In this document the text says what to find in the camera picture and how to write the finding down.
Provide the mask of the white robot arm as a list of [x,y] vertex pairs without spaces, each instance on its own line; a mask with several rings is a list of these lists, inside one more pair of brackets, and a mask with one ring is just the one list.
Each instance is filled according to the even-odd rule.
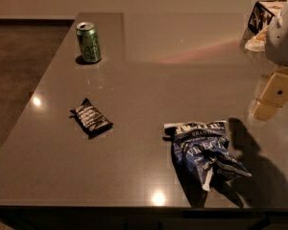
[[254,36],[245,48],[263,52],[276,66],[267,76],[252,110],[255,119],[266,121],[288,102],[288,0],[257,2],[249,28]]

